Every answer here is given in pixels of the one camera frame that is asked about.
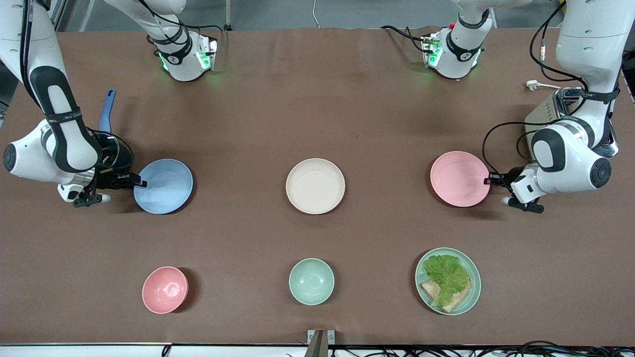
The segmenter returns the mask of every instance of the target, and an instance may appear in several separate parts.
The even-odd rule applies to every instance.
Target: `green plate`
[[[425,273],[424,262],[429,257],[435,255],[451,255],[452,257],[458,258],[458,261],[467,271],[470,280],[472,280],[472,288],[467,293],[465,299],[463,299],[463,301],[449,314],[443,311],[443,309],[441,309],[440,307],[432,306],[432,297],[430,297],[430,295],[428,295],[428,293],[425,292],[425,290],[421,287],[422,283],[430,280],[430,277]],[[417,286],[419,296],[421,296],[421,299],[425,302],[425,304],[428,305],[432,310],[435,310],[439,314],[443,315],[464,314],[472,307],[474,307],[474,305],[476,305],[479,296],[481,296],[481,275],[478,273],[476,265],[474,265],[472,259],[463,254],[463,252],[452,248],[436,248],[424,254],[424,256],[421,257],[421,259],[419,260],[419,264],[417,264],[417,268],[415,269],[415,285]]]
[[[305,305],[320,305],[335,288],[333,270],[323,260],[307,258],[291,270],[289,289],[293,297]]]

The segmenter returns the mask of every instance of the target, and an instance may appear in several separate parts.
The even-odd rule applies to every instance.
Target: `pink bowl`
[[[432,164],[430,181],[437,195],[458,207],[470,207],[487,197],[490,185],[484,183],[490,176],[485,164],[464,151],[450,151]]]
[[[175,267],[160,267],[145,280],[144,305],[155,314],[167,314],[183,303],[187,296],[187,278]]]

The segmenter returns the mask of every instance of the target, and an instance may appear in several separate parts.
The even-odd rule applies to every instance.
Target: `sandwich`
[[[446,313],[452,312],[467,296],[472,281],[458,258],[451,255],[435,255],[424,262],[425,273],[430,280],[421,287],[432,298],[432,306]]]

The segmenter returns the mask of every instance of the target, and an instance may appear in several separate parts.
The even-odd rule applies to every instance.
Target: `lettuce leaf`
[[[433,255],[424,262],[425,273],[441,287],[439,296],[432,301],[433,306],[446,306],[452,302],[452,295],[462,292],[470,280],[467,271],[451,255]]]

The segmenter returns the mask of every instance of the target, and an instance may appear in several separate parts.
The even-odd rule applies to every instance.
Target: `green led light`
[[[436,67],[439,64],[439,58],[443,54],[443,48],[441,46],[437,46],[434,52],[430,55],[430,65]]]
[[[199,62],[201,63],[201,67],[203,69],[208,69],[210,68],[210,56],[206,55],[205,53],[198,53],[198,59]]]
[[[163,63],[163,69],[168,71],[168,65],[165,64],[165,60],[163,59],[163,56],[160,52],[159,52],[159,58],[161,59],[161,62]]]
[[[474,61],[472,62],[472,67],[476,65],[476,61],[478,60],[478,56],[481,54],[481,50],[478,50],[474,55]]]

